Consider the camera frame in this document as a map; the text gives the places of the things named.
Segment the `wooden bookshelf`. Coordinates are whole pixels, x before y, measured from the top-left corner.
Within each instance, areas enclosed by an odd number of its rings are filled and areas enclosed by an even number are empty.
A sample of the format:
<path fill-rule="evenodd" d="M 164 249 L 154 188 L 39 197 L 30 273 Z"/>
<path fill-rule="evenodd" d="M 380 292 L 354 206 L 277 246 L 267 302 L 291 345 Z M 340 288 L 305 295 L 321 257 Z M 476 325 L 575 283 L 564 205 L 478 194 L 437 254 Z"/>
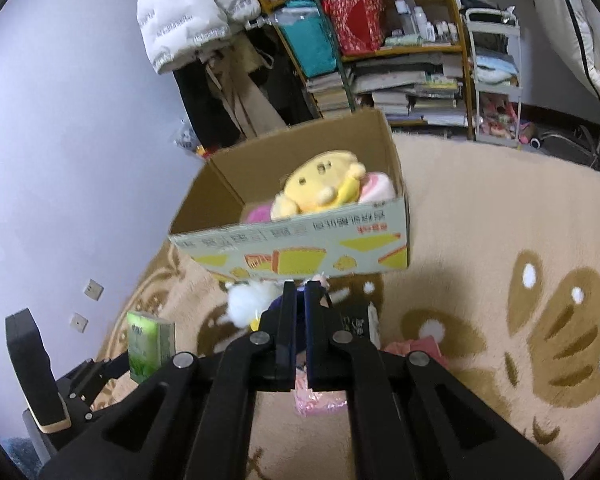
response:
<path fill-rule="evenodd" d="M 470 114 L 468 47 L 456 0 L 258 0 L 310 110 L 377 108 L 394 128 L 461 128 Z"/>

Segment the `white rolling cart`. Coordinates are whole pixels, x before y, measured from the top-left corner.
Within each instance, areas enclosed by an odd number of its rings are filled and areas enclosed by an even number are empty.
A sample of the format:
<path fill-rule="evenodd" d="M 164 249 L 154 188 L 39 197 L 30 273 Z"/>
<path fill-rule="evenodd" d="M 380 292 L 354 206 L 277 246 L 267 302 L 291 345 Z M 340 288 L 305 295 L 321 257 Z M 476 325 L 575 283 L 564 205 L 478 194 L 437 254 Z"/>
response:
<path fill-rule="evenodd" d="M 475 140 L 516 148 L 521 123 L 521 44 L 518 18 L 510 9 L 470 8 L 464 12 L 471 76 L 471 125 Z"/>

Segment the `cardboard box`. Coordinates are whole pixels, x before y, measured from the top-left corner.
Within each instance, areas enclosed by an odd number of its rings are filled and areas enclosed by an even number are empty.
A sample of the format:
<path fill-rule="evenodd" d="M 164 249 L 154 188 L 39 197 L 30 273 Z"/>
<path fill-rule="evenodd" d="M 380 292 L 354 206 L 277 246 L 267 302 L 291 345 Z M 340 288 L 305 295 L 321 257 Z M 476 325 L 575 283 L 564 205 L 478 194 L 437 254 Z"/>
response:
<path fill-rule="evenodd" d="M 385 115 L 317 119 L 216 152 L 169 240 L 221 280 L 407 268 L 408 200 Z"/>

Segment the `snack bag on floor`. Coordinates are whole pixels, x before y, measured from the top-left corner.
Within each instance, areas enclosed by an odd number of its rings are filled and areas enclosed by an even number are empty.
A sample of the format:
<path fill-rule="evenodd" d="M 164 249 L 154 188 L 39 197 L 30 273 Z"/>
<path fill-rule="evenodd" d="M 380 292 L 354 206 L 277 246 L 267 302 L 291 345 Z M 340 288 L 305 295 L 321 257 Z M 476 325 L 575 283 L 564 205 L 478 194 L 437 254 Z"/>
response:
<path fill-rule="evenodd" d="M 195 130 L 188 120 L 182 119 L 178 128 L 171 136 L 171 142 L 183 150 L 187 155 L 196 156 L 201 159 L 209 158 L 216 147 L 205 148 L 196 136 Z"/>

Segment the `lower wall socket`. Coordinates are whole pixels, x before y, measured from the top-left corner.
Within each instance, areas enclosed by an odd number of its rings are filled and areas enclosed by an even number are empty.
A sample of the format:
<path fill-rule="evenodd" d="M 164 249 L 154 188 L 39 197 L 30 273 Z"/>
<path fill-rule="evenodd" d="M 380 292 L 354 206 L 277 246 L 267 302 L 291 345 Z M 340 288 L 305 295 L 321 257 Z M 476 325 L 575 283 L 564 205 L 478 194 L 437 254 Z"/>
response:
<path fill-rule="evenodd" d="M 70 318 L 70 327 L 76 330 L 78 333 L 83 334 L 87 328 L 88 319 L 84 318 L 79 313 L 73 313 Z"/>

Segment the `white puffer jacket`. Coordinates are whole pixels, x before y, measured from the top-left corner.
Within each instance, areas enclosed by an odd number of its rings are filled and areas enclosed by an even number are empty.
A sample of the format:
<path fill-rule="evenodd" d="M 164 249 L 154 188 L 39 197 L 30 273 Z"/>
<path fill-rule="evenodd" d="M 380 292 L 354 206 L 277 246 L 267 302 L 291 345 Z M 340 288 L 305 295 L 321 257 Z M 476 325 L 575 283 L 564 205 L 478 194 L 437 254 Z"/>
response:
<path fill-rule="evenodd" d="M 136 5 L 146 55 L 159 75 L 223 47 L 260 14 L 259 0 L 137 0 Z"/>

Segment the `purple haired plush doll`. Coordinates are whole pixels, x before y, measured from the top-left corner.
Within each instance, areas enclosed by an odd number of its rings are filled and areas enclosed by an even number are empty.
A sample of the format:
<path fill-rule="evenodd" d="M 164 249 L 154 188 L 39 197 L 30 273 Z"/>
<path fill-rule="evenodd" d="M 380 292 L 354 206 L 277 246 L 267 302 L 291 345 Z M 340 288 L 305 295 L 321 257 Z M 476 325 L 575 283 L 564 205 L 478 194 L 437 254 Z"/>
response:
<path fill-rule="evenodd" d="M 276 318 L 274 341 L 281 359 L 291 362 L 302 351 L 310 356 L 325 341 L 325 312 L 331 305 L 328 286 L 318 278 L 303 285 L 284 284 L 282 294 L 268 309 Z"/>

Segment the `pink packet bag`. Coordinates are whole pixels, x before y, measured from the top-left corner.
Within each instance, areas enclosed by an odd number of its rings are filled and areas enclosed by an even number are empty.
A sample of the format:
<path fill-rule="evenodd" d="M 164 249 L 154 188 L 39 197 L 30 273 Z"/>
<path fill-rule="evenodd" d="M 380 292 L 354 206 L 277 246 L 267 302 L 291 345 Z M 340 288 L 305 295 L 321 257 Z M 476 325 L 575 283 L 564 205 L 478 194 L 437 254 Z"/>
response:
<path fill-rule="evenodd" d="M 384 351 L 396 356 L 408 356 L 411 352 L 421 351 L 444 368 L 449 367 L 449 363 L 442 354 L 434 336 L 395 341 L 387 344 Z M 344 391 L 319 392 L 309 387 L 306 356 L 302 354 L 301 357 L 301 363 L 296 368 L 296 382 L 294 383 L 294 403 L 296 404 L 297 413 L 308 417 L 336 413 L 346 408 L 347 399 Z"/>

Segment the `white fluffy plush chick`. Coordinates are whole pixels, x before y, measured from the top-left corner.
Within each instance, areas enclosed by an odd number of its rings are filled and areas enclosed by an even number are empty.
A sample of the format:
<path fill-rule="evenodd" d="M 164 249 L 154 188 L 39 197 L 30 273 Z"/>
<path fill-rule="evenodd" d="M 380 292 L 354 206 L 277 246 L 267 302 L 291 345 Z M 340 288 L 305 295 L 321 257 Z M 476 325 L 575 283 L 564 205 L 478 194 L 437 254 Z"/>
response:
<path fill-rule="evenodd" d="M 220 320 L 231 322 L 238 330 L 249 328 L 256 332 L 262 314 L 282 293 L 283 285 L 274 281 L 251 280 L 230 285 Z"/>

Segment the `pink swirl roll plush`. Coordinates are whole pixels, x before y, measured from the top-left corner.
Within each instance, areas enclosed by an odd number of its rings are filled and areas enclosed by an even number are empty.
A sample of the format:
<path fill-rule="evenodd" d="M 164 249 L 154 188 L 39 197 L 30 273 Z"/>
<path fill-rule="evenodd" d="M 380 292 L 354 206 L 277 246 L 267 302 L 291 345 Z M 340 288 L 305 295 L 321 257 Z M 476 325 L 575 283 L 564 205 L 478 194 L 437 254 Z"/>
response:
<path fill-rule="evenodd" d="M 388 174 L 373 171 L 366 174 L 361 182 L 361 192 L 358 203 L 380 203 L 385 202 L 386 200 L 393 200 L 395 197 L 396 189 Z"/>

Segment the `pink plush bear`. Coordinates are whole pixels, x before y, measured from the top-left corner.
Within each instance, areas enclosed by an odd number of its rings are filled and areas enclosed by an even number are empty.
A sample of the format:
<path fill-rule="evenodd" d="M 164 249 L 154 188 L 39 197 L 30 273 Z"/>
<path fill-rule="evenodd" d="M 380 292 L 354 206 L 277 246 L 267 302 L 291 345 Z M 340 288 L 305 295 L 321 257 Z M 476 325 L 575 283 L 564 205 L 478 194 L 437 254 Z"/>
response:
<path fill-rule="evenodd" d="M 262 204 L 254 207 L 245 215 L 245 223 L 268 223 L 271 221 L 272 204 Z"/>

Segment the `beige patterned carpet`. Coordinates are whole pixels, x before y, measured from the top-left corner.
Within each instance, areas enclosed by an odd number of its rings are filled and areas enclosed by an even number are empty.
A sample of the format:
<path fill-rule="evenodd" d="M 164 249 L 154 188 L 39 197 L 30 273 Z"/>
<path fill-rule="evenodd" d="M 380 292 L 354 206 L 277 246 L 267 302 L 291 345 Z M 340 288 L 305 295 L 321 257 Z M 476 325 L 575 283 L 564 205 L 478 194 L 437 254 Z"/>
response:
<path fill-rule="evenodd" d="M 451 372 L 562 468 L 600 479 L 600 174 L 511 148 L 395 134 L 410 266 L 329 279 L 335 306 L 369 299 L 382 346 L 434 336 Z M 99 352 L 126 349 L 126 312 L 176 324 L 206 356 L 241 332 L 212 275 L 165 242 Z M 257 400 L 247 479 L 354 479 L 346 410 L 303 417 Z"/>

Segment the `yellow bear plush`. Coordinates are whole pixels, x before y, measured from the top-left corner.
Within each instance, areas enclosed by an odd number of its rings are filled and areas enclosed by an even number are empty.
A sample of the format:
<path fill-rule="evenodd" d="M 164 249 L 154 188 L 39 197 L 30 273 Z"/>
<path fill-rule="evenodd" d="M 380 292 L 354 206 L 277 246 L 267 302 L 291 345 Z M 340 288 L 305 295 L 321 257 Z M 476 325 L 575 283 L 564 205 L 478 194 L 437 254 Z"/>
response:
<path fill-rule="evenodd" d="M 273 202 L 271 220 L 314 214 L 356 203 L 365 176 L 365 166 L 352 152 L 318 154 L 287 178 Z"/>

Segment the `green tissue pack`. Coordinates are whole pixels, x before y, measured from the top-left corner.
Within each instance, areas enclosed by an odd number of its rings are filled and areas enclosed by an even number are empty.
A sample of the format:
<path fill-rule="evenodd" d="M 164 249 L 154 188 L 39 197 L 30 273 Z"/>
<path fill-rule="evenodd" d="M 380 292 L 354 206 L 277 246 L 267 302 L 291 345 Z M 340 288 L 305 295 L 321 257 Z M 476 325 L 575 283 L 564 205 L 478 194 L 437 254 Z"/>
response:
<path fill-rule="evenodd" d="M 141 384 L 173 358 L 175 324 L 140 311 L 129 312 L 126 322 L 130 376 Z"/>

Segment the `upper wall socket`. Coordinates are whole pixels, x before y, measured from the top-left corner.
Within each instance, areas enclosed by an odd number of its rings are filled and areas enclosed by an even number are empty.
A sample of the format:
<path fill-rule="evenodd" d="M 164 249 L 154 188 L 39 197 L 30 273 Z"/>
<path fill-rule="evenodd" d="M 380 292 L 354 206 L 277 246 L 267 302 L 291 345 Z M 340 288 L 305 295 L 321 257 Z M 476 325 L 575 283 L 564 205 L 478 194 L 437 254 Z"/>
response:
<path fill-rule="evenodd" d="M 92 280 L 91 278 L 88 280 L 85 288 L 84 295 L 91 300 L 98 301 L 104 292 L 104 286 Z"/>

